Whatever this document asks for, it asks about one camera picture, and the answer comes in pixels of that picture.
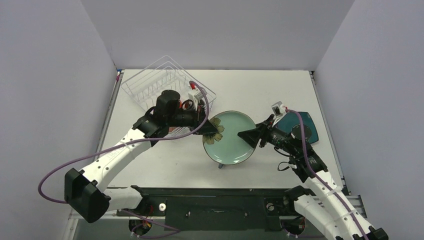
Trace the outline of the light green floral plate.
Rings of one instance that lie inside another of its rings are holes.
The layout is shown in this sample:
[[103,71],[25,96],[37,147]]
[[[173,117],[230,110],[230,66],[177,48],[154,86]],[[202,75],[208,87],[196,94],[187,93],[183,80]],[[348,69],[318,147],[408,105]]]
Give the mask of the light green floral plate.
[[238,136],[239,132],[254,129],[254,121],[245,113],[235,110],[216,114],[210,122],[218,133],[203,136],[206,154],[222,166],[237,165],[247,160],[255,148]]

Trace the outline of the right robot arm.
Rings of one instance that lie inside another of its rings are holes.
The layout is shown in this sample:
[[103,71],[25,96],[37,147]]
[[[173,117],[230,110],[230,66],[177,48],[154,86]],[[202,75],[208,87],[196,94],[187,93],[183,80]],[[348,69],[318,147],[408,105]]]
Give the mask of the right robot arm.
[[289,166],[307,188],[293,187],[285,192],[283,209],[309,220],[327,240],[387,240],[382,228],[375,228],[353,206],[336,184],[325,163],[308,143],[310,130],[295,125],[289,133],[272,121],[237,134],[252,147],[269,143],[289,154]]

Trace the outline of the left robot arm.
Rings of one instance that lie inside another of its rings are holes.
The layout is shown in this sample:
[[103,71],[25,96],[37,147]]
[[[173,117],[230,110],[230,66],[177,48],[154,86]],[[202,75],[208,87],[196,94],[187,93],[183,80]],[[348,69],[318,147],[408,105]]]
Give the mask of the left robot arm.
[[217,128],[209,121],[210,103],[203,88],[192,89],[181,101],[175,90],[164,90],[156,104],[140,117],[119,142],[98,153],[99,158],[80,170],[70,169],[64,177],[64,200],[88,223],[106,212],[131,209],[143,215],[149,201],[136,185],[110,188],[110,182],[136,157],[169,137],[170,128],[189,128],[190,134],[209,135]]

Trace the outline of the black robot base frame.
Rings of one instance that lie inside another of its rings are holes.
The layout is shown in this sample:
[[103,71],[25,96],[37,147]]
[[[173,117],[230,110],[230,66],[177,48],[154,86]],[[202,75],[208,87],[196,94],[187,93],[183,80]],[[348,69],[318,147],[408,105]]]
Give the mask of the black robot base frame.
[[121,216],[162,217],[181,231],[279,232],[300,223],[294,201],[317,198],[308,188],[172,188],[131,186],[136,198],[117,207]]

